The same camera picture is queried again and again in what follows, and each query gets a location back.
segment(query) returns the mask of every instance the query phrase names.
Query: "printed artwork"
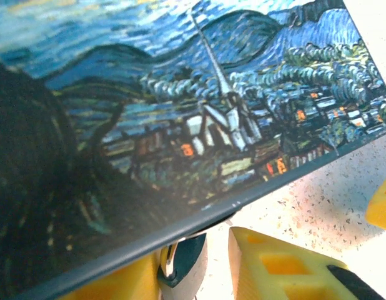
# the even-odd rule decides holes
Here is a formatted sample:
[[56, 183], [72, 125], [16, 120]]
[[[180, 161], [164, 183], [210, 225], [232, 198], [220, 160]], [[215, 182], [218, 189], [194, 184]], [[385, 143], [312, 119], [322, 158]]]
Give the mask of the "printed artwork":
[[386, 130], [341, 0], [0, 2], [0, 298]]

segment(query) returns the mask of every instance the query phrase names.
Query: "white speckled surface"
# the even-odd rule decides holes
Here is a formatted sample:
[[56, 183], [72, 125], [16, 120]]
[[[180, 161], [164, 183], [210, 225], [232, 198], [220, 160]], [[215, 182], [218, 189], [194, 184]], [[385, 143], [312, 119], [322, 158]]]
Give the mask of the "white speckled surface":
[[[345, 2], [386, 82], [386, 1]], [[386, 299], [386, 231], [364, 218], [385, 178], [386, 136], [246, 206], [209, 233], [209, 265], [197, 300], [233, 300], [232, 224], [341, 259]]]

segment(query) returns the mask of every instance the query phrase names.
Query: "speckled countertop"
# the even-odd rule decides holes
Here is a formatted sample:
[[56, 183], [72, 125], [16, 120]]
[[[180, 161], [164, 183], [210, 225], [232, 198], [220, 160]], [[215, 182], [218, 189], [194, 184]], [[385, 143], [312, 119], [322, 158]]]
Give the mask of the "speckled countertop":
[[[345, 2], [386, 82], [386, 1]], [[386, 299], [386, 231], [364, 218], [385, 178], [386, 136], [246, 206], [209, 233], [209, 263], [197, 300], [233, 300], [231, 225], [343, 260]]]

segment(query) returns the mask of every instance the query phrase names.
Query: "dark gray edge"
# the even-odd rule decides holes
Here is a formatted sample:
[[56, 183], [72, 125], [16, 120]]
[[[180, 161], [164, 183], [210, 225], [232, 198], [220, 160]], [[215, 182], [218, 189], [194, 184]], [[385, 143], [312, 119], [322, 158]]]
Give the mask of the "dark gray edge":
[[[350, 14], [350, 11], [347, 9], [347, 7], [345, 9], [349, 13], [350, 18], [354, 23], [354, 19]], [[362, 35], [355, 23], [354, 26], [362, 38]], [[372, 53], [369, 51], [368, 47], [366, 45], [365, 47], [372, 57]], [[188, 236], [201, 230], [204, 227], [216, 223], [217, 220], [225, 218], [226, 216], [240, 210], [255, 200], [258, 200], [259, 198], [272, 193], [273, 191], [292, 181], [295, 181], [298, 178], [301, 178], [317, 169], [320, 169], [328, 163], [331, 163], [332, 161], [335, 161], [336, 159], [341, 158], [384, 135], [386, 135], [386, 128], [380, 132], [369, 134], [368, 136], [362, 137], [358, 141], [351, 142], [342, 146], [339, 148], [339, 155], [337, 155], [336, 152], [324, 154], [322, 157], [311, 162], [307, 162], [303, 166], [298, 167], [293, 171], [286, 172], [269, 182], [250, 187], [245, 191], [240, 192], [238, 195], [234, 195], [232, 197], [229, 196], [220, 198], [217, 200], [216, 204], [206, 209], [205, 211], [198, 212], [191, 217], [185, 218], [152, 234], [146, 235], [125, 247], [111, 251], [110, 253], [90, 261], [81, 267], [77, 267], [69, 272], [55, 277], [50, 281], [42, 283], [24, 293], [21, 293], [12, 299], [52, 300], [64, 296], [65, 294], [70, 293], [91, 281], [99, 279], [106, 274], [114, 272], [121, 267], [133, 263], [135, 260], [161, 247], [164, 247], [167, 244], [171, 244], [180, 238]]]

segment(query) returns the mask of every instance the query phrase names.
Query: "granite countertop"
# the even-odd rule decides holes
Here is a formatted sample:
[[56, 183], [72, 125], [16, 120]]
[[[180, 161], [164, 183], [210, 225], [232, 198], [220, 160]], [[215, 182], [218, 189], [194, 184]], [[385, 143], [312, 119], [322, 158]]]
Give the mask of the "granite countertop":
[[[345, 2], [386, 82], [386, 2]], [[340, 259], [386, 299], [386, 231], [365, 220], [385, 179], [386, 136], [246, 206], [209, 233], [209, 265], [197, 300], [233, 300], [229, 226]]]

